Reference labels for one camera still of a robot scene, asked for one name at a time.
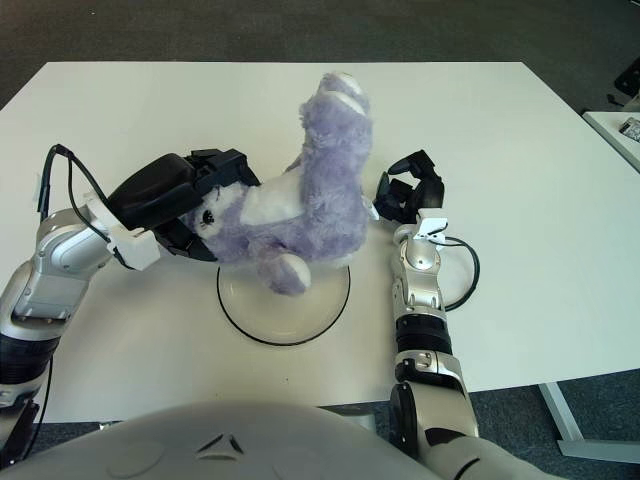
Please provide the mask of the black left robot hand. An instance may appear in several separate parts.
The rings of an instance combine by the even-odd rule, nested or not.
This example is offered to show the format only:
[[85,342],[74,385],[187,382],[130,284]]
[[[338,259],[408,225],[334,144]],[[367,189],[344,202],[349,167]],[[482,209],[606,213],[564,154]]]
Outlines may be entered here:
[[126,227],[152,231],[171,254],[215,262],[217,257],[182,219],[212,191],[233,184],[258,186],[245,154],[230,149],[193,150],[161,156],[125,180],[108,197],[108,207]]

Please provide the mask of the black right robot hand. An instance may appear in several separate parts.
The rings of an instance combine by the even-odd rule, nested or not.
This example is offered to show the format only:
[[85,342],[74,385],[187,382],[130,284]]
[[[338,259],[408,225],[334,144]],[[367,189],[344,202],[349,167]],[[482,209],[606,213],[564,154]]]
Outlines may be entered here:
[[415,224],[418,211],[441,208],[445,186],[424,150],[392,164],[381,174],[373,206],[390,221]]

